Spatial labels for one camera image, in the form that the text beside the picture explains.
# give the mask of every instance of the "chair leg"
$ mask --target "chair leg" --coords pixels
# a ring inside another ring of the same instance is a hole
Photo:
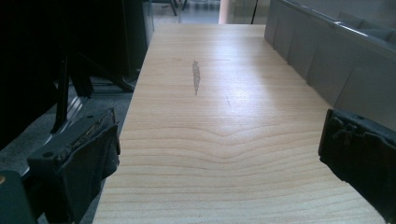
[[[175,14],[175,16],[177,16],[177,13],[176,13],[176,9],[175,9],[175,5],[174,5],[174,3],[173,3],[173,0],[169,0],[169,4],[171,4],[172,10],[174,10],[174,14]]]
[[[184,10],[184,8],[186,7],[186,4],[187,4],[187,0],[184,0],[183,9],[182,10]]]
[[[174,1],[175,8],[178,8],[178,3],[177,3],[177,1],[176,1],[176,0],[173,0],[173,1]]]

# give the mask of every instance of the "scratch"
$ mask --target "scratch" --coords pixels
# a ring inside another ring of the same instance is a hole
[[[192,63],[192,74],[194,75],[194,88],[195,88],[195,95],[198,93],[199,82],[201,81],[201,74],[198,67],[198,62],[194,60]]]
[[[230,109],[231,109],[231,104],[230,104],[230,100],[228,99],[228,95],[226,94],[225,97],[227,97],[227,103],[228,103],[228,106],[229,106]]]

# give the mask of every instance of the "wood grain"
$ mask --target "wood grain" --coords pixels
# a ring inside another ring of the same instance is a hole
[[[382,223],[319,161],[328,108],[264,26],[162,25],[94,222]]]

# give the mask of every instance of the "gray floor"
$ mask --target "gray floor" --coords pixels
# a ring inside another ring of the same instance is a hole
[[[159,23],[218,23],[219,0],[189,0],[185,10],[179,2],[177,16],[168,4],[153,4],[154,25]],[[69,104],[72,113],[71,123],[79,118],[89,115],[98,109],[114,107],[116,118],[120,127],[133,97],[132,93],[125,93],[109,81],[92,77],[94,93],[91,99],[76,98],[76,93],[71,85],[69,88]],[[0,151],[0,170],[13,170],[23,175],[28,166],[26,157],[33,151],[44,146],[50,139],[50,130],[55,121],[55,106],[33,122],[19,137]],[[92,223],[100,196],[98,196],[80,223]],[[48,223],[41,217],[39,223]]]
[[[175,16],[169,4],[153,3],[154,27],[160,23],[219,23],[219,0],[188,0],[184,10],[184,0],[177,0]]]

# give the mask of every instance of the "black plastic part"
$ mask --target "black plastic part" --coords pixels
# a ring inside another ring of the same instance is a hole
[[[27,172],[21,178],[21,181],[23,183],[33,217],[38,219],[46,210],[46,206],[50,206],[50,203],[47,203],[47,200],[49,199],[48,192],[50,192],[50,190],[46,189],[46,186],[41,181],[35,179],[30,172]]]
[[[49,223],[81,221],[101,181],[120,163],[117,129],[114,111],[108,109],[80,119],[28,157],[29,175],[45,191],[45,200],[32,196],[31,204],[43,209]]]
[[[60,74],[59,74],[59,83],[58,83],[58,104],[56,105],[56,117],[55,124],[51,130],[51,133],[58,132],[58,129],[66,122],[67,120],[67,100],[69,95],[69,75],[67,75],[67,55],[64,54],[64,51],[60,50]]]
[[[0,171],[0,223],[37,223],[21,182],[14,171]]]
[[[371,120],[329,110],[318,154],[386,220],[396,223],[396,132]]]

